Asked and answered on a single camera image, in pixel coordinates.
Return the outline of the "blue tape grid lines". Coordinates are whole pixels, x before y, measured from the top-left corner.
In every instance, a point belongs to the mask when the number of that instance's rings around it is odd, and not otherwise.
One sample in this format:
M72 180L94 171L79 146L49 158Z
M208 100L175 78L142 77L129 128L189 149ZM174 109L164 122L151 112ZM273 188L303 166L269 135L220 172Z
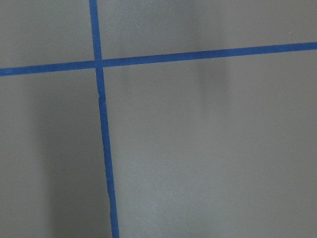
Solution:
M314 0L3 0L0 235L314 238L315 50L126 58L315 42Z

